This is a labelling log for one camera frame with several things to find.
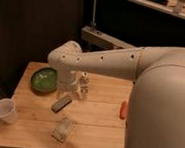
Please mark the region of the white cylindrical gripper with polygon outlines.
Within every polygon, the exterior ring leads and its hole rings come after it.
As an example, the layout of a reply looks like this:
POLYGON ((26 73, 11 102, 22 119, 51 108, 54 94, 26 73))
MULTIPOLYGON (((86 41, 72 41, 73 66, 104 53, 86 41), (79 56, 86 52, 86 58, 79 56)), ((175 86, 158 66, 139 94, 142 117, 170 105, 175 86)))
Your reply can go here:
MULTIPOLYGON (((74 70, 60 70, 58 72, 58 80, 59 83, 57 85, 57 99, 61 98, 61 96, 64 94, 64 88, 63 88, 63 83, 65 84, 70 84, 72 82, 75 82, 75 79, 77 78, 77 73, 74 70)), ((73 96, 75 99, 81 100, 82 99, 82 94, 80 90, 80 85, 76 86, 76 90, 73 91, 73 96)))

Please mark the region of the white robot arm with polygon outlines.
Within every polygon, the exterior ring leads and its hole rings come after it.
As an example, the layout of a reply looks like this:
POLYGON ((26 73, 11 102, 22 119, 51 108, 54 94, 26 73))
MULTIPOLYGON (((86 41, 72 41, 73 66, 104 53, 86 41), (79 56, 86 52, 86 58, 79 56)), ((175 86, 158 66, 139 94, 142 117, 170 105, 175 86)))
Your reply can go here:
POLYGON ((133 83, 127 107, 125 148, 185 148, 185 48, 134 47, 83 52, 75 41, 47 58, 58 88, 70 91, 84 71, 133 83))

